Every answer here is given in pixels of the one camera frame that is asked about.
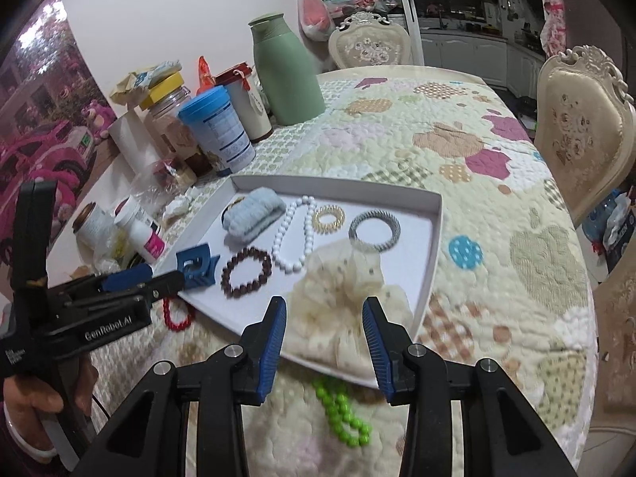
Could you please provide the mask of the person's left hand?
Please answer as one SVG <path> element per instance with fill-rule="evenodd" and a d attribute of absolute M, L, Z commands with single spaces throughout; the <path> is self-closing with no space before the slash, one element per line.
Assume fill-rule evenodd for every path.
<path fill-rule="evenodd" d="M 80 374 L 74 387 L 74 402 L 85 417 L 92 416 L 92 395 L 98 370 L 89 355 L 80 360 Z M 3 407 L 9 432 L 21 448 L 41 454 L 54 449 L 39 419 L 39 413 L 58 413 L 64 408 L 60 395 L 35 378 L 10 377 L 3 383 Z"/>

